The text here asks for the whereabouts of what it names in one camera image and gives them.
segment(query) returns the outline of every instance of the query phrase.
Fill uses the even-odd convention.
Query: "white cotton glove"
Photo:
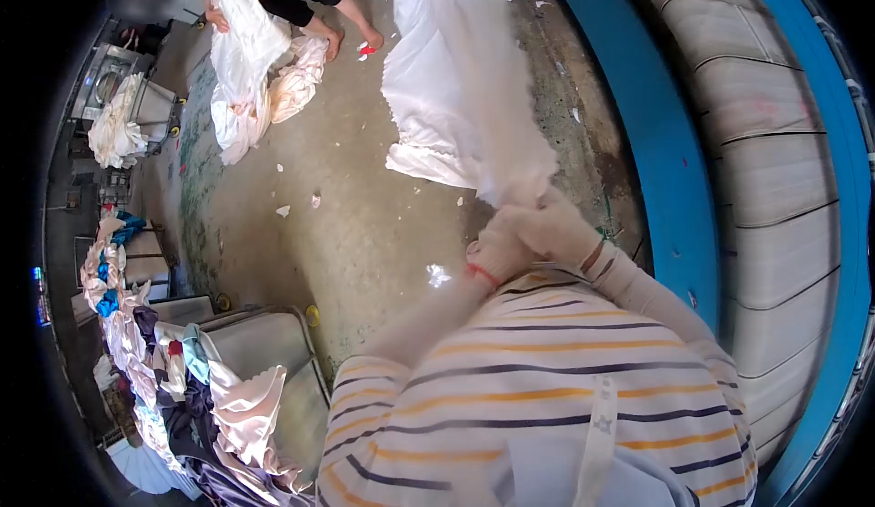
[[[506,205],[493,220],[516,233],[531,250],[548,260],[579,270],[595,252],[602,236],[556,187],[541,196],[538,208]]]
[[[516,235],[507,218],[496,214],[480,231],[476,253],[469,261],[494,278],[498,286],[529,269],[535,253]]]

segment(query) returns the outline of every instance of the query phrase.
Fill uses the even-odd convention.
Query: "paper scrap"
[[[431,276],[429,278],[429,285],[435,288],[438,288],[442,283],[452,279],[452,277],[447,275],[446,270],[443,269],[443,265],[428,264],[425,266],[425,271],[429,272],[429,275]]]

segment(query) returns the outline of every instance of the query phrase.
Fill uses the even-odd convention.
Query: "bare foot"
[[[343,41],[342,30],[333,30],[328,34],[328,51],[325,51],[325,62],[331,62],[337,58],[340,51],[340,42]]]
[[[361,31],[361,35],[365,37],[367,44],[374,49],[379,49],[383,45],[383,37],[379,31],[373,26]]]

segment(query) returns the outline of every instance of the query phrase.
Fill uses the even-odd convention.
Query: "strap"
[[[617,386],[609,376],[596,376],[594,402],[586,433],[584,459],[577,476],[574,507],[595,507],[598,494],[613,467],[617,431]]]

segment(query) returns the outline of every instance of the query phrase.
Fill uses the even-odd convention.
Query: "stained floor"
[[[316,97],[233,166],[221,164],[209,114],[210,27],[174,26],[153,79],[188,96],[179,145],[169,141],[135,176],[141,214],[165,225],[165,250],[179,257],[180,294],[225,293],[236,306],[316,304],[321,324],[312,333],[329,378],[369,333],[432,288],[428,264],[461,269],[465,246],[492,214],[473,190],[385,168],[398,133],[380,93],[382,60],[400,36],[391,37],[392,0],[358,1],[385,48],[358,62],[355,26],[314,7],[344,29],[340,56]],[[560,156],[556,183],[646,266],[635,172],[579,31],[559,0],[509,7],[529,57],[535,119]],[[286,218],[276,212],[284,205]]]

